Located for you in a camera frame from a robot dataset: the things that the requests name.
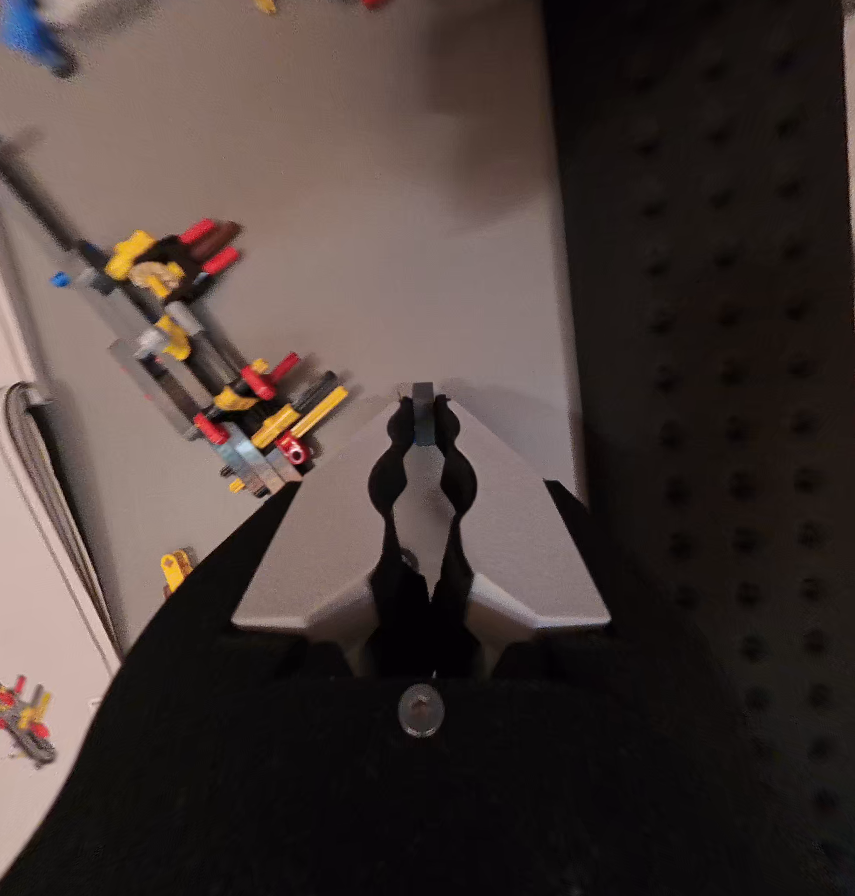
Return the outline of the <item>black perforated panel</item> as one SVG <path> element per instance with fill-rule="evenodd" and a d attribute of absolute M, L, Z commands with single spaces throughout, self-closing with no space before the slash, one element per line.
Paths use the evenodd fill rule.
<path fill-rule="evenodd" d="M 855 893 L 855 308 L 838 2 L 542 2 L 591 509 Z"/>

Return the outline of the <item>yellow lego axle connector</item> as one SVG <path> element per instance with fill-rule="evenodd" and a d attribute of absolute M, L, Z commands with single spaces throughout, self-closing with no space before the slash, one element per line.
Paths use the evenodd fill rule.
<path fill-rule="evenodd" d="M 193 559 L 186 550 L 179 548 L 161 556 L 161 572 L 164 578 L 163 596 L 168 599 L 193 572 Z"/>

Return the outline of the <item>small grey connector piece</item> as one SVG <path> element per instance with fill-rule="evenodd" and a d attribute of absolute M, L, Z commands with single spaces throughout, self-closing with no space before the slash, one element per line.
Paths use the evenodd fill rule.
<path fill-rule="evenodd" d="M 413 382 L 410 387 L 413 409 L 413 444 L 429 446 L 435 444 L 434 392 L 431 381 Z"/>

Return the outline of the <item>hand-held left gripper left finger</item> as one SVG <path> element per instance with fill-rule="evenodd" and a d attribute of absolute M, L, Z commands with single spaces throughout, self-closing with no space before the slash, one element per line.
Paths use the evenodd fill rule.
<path fill-rule="evenodd" d="M 388 404 L 298 484 L 237 605 L 243 631 L 367 638 L 372 577 L 401 564 L 394 503 L 407 486 L 409 399 Z"/>

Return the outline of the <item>single blue lego pin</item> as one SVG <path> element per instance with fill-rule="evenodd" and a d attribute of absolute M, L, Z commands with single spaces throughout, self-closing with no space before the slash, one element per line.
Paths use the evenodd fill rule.
<path fill-rule="evenodd" d="M 0 42 L 55 77 L 65 79 L 75 73 L 75 58 L 35 1 L 0 1 Z"/>

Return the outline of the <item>grey lego beam assembly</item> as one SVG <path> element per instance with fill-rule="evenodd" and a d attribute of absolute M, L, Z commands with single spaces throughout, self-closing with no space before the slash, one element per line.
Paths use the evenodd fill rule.
<path fill-rule="evenodd" d="M 341 378 L 327 370 L 291 396 L 287 380 L 301 362 L 297 353 L 275 364 L 241 360 L 212 339 L 194 308 L 241 259 L 239 223 L 201 217 L 162 236 L 132 230 L 100 248 L 76 233 L 7 156 L 1 134 L 0 182 L 72 263 L 51 278 L 52 285 L 92 300 L 116 334 L 110 355 L 184 440 L 201 441 L 218 455 L 220 476 L 233 493 L 268 498 L 301 479 L 312 463 L 307 435 L 316 426 L 300 438 L 311 451 L 305 465 L 290 465 L 274 441 L 334 386 L 344 386 Z"/>

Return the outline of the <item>lego instruction booklet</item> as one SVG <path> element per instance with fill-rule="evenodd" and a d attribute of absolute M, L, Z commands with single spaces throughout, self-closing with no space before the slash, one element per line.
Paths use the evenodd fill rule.
<path fill-rule="evenodd" d="M 33 412 L 50 398 L 0 222 L 0 877 L 63 786 L 120 658 Z"/>

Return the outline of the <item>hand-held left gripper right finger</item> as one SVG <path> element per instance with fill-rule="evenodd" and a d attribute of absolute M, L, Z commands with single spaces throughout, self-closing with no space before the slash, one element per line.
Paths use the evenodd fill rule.
<path fill-rule="evenodd" d="M 542 477 L 453 399 L 434 398 L 444 490 L 455 508 L 462 621 L 476 638 L 532 638 L 611 621 Z"/>

